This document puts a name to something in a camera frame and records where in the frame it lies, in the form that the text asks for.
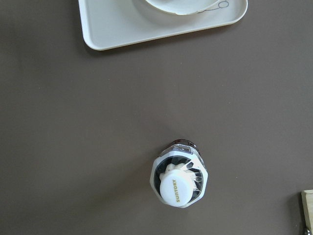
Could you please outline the tea bottle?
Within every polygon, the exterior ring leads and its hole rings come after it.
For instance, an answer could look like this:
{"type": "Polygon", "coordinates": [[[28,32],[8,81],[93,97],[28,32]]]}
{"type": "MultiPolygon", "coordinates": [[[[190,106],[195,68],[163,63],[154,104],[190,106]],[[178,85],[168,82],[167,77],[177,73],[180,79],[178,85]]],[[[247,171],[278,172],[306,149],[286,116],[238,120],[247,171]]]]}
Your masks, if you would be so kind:
{"type": "Polygon", "coordinates": [[[198,147],[186,139],[173,141],[154,160],[150,184],[159,200],[186,208],[203,198],[208,171],[198,147]]]}

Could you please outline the white serving tray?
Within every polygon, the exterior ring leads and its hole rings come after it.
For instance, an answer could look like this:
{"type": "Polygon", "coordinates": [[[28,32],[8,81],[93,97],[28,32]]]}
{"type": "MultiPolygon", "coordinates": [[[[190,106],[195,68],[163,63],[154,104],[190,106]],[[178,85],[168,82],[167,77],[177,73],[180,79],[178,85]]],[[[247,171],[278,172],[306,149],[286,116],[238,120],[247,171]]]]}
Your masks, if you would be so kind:
{"type": "Polygon", "coordinates": [[[162,12],[145,0],[80,0],[83,38],[102,51],[238,22],[246,0],[223,0],[202,13],[178,16],[162,12]]]}

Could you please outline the white round plate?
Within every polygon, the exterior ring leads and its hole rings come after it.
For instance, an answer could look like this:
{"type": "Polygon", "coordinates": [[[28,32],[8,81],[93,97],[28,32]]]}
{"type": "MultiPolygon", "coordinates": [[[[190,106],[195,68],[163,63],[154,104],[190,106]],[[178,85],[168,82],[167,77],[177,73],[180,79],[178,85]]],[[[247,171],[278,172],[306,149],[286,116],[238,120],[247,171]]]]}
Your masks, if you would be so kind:
{"type": "Polygon", "coordinates": [[[146,0],[146,2],[162,12],[185,16],[208,10],[221,0],[146,0]]]}

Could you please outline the wooden cutting board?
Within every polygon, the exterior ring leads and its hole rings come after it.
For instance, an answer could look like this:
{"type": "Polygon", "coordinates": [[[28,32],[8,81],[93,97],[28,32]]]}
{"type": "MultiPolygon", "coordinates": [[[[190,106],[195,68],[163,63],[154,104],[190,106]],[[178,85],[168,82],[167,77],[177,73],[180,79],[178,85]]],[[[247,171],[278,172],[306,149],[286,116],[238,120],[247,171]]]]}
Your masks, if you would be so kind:
{"type": "Polygon", "coordinates": [[[303,212],[305,217],[306,229],[305,235],[313,234],[313,190],[304,190],[301,192],[303,212]]]}

